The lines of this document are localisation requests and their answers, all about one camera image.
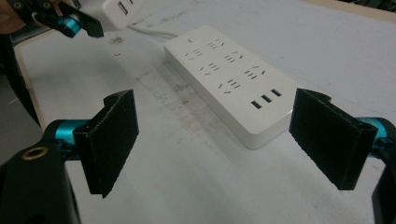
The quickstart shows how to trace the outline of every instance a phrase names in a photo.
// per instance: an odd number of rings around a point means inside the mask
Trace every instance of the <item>white table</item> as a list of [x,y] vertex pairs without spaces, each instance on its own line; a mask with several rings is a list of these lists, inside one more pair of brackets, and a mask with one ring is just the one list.
[[[212,25],[352,116],[396,123],[394,23],[298,0],[148,0],[136,20],[180,34]],[[140,134],[107,198],[66,164],[83,223],[374,223],[382,161],[339,191],[288,132],[245,148],[167,64],[165,41],[123,30],[18,47],[43,127],[90,119],[104,97],[134,89]]]

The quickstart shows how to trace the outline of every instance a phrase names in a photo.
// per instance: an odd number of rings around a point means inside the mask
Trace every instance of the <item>white power strip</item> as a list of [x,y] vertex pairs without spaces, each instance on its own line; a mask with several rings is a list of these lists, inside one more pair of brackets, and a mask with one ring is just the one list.
[[164,47],[170,64],[246,147],[289,128],[300,85],[229,37],[202,26]]

